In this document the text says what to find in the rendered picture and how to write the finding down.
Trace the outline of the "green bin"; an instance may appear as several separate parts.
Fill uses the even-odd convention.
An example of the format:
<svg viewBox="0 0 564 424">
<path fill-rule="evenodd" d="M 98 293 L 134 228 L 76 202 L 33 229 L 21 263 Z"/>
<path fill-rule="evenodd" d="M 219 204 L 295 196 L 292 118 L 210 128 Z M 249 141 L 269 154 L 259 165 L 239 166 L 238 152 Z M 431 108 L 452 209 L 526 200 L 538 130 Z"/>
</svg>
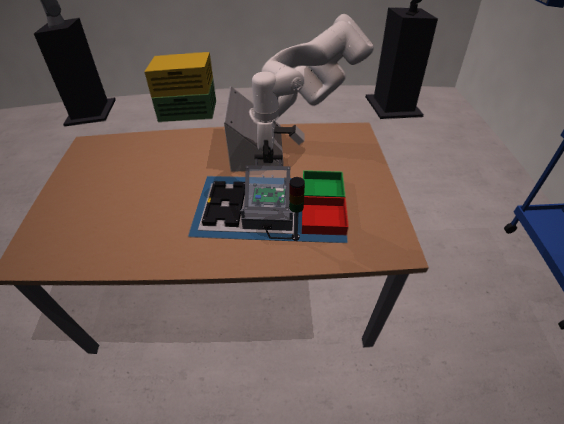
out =
<svg viewBox="0 0 564 424">
<path fill-rule="evenodd" d="M 343 172 L 303 171 L 303 179 L 304 196 L 345 198 Z"/>
</svg>

